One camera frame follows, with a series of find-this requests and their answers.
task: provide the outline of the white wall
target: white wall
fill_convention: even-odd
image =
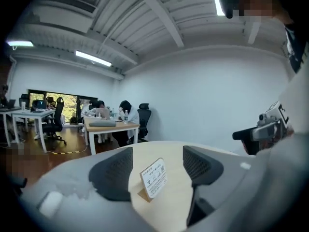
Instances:
[[[97,97],[112,103],[113,80],[104,75],[70,65],[42,60],[17,59],[11,84],[11,99],[18,99],[28,89]]]
[[[118,102],[150,103],[148,140],[243,151],[232,133],[255,126],[287,83],[284,63],[276,57],[250,49],[213,49],[162,58],[127,75]]]

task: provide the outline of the monitor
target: monitor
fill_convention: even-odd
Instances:
[[[37,109],[46,109],[46,108],[47,108],[47,101],[37,100]]]

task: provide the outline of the paper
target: paper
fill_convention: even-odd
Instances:
[[[167,183],[168,178],[162,158],[140,173],[140,177],[149,199],[153,199]]]

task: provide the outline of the white desk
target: white desk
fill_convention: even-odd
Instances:
[[[112,133],[112,132],[117,132],[117,131],[129,131],[129,130],[135,130],[134,133],[134,143],[137,144],[138,142],[138,134],[139,134],[139,124],[134,124],[131,122],[128,122],[127,124],[123,122],[116,122],[116,126],[111,126],[111,127],[94,127],[94,126],[89,126],[89,123],[93,122],[94,120],[90,117],[84,117],[84,126],[85,126],[85,142],[86,145],[88,146],[88,135],[87,131],[89,132],[89,141],[90,141],[90,150],[91,154],[95,155],[96,154],[96,147],[95,147],[95,139],[94,136],[95,134],[104,134],[104,133]]]
[[[15,108],[11,108],[11,109],[7,109],[7,108],[0,108],[0,115],[3,116],[3,123],[4,123],[4,131],[5,131],[5,137],[6,137],[6,142],[8,143],[8,147],[11,147],[11,141],[10,141],[10,137],[9,137],[9,132],[8,132],[8,124],[6,121],[6,116],[11,116],[11,113],[13,111],[17,111],[20,110],[20,107],[15,107]]]
[[[41,113],[32,113],[30,110],[18,110],[16,112],[11,112],[12,118],[13,118],[13,126],[14,126],[14,133],[15,133],[15,138],[16,142],[19,143],[19,137],[18,137],[18,132],[17,132],[17,125],[16,125],[16,118],[33,118],[38,120],[39,124],[39,132],[40,132],[40,137],[41,137],[41,142],[42,142],[42,147],[44,152],[47,152],[46,150],[46,145],[44,141],[44,136],[43,136],[43,129],[42,129],[42,118],[54,114],[54,110],[46,110]]]

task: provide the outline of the water bottle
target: water bottle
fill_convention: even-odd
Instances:
[[[128,118],[129,114],[127,113],[127,110],[125,112],[125,119],[124,119],[124,123],[127,124],[127,118]]]

